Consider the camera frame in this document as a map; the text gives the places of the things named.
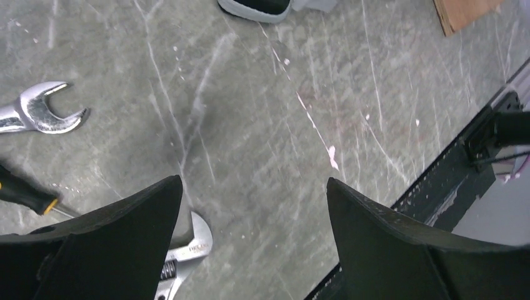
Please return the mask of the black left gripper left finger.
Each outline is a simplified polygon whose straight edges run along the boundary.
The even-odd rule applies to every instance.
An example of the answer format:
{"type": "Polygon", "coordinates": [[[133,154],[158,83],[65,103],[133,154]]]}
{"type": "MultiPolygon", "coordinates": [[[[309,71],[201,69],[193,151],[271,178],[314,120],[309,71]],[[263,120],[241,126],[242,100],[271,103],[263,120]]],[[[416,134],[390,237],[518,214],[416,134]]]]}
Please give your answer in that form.
{"type": "Polygon", "coordinates": [[[154,299],[182,196],[181,178],[169,176],[74,219],[1,236],[1,298],[154,299]]]}

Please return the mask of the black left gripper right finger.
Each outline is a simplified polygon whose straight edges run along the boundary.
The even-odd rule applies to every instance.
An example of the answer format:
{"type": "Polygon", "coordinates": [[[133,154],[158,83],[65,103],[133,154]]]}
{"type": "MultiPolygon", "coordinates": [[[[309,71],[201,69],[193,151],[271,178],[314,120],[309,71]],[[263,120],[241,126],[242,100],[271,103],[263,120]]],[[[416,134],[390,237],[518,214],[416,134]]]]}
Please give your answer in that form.
{"type": "Polygon", "coordinates": [[[529,246],[427,226],[333,177],[326,196],[348,299],[529,298],[529,246]]]}

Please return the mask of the black grey zippered case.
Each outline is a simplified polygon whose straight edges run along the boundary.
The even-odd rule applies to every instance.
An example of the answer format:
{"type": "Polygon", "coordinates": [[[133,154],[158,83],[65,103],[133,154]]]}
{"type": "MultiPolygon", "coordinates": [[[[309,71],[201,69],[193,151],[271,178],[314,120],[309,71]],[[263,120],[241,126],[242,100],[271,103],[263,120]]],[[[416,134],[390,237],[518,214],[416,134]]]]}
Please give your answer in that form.
{"type": "Polygon", "coordinates": [[[287,18],[291,10],[312,9],[328,13],[337,0],[218,0],[217,4],[227,14],[256,21],[276,24],[287,18]]]}

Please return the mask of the silver open-end wrench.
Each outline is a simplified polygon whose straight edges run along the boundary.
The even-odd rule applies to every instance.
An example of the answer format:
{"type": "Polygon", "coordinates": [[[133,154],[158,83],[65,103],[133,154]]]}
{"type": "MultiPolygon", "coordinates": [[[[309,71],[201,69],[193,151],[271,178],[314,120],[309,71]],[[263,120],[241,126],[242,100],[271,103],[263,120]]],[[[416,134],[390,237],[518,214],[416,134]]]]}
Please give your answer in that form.
{"type": "Polygon", "coordinates": [[[37,131],[64,134],[77,129],[88,118],[88,108],[68,117],[59,117],[47,104],[54,93],[69,86],[65,81],[47,81],[23,91],[14,102],[1,107],[1,133],[37,131]]]}

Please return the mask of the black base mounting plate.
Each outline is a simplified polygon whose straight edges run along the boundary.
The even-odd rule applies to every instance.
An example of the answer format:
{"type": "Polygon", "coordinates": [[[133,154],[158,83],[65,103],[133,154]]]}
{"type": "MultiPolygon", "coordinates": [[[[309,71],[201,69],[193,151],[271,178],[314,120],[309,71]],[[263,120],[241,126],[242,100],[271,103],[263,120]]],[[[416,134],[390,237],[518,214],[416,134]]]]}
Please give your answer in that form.
{"type": "MultiPolygon", "coordinates": [[[[453,233],[470,207],[501,174],[495,164],[513,162],[511,177],[529,166],[529,63],[525,62],[441,154],[391,206],[420,223],[453,233]]],[[[348,299],[340,265],[309,293],[309,299],[348,299]]]]}

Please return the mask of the brown wooden board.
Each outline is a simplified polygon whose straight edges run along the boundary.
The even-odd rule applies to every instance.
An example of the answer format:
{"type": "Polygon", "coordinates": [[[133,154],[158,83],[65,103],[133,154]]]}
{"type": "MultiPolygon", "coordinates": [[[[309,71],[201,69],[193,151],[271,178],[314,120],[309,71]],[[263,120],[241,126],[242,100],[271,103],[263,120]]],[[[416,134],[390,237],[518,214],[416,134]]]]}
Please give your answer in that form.
{"type": "Polygon", "coordinates": [[[446,37],[500,7],[504,0],[434,0],[434,7],[446,37]]]}

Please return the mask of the red handled adjustable wrench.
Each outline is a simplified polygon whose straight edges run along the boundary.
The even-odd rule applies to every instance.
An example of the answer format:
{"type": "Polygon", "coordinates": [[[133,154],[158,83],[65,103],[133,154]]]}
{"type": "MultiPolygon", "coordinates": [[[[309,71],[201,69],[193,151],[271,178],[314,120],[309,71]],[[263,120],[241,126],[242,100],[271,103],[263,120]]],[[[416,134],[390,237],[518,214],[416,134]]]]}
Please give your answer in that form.
{"type": "Polygon", "coordinates": [[[193,211],[191,220],[194,237],[187,246],[167,252],[155,299],[174,299],[181,284],[211,252],[213,235],[209,225],[193,211]]]}

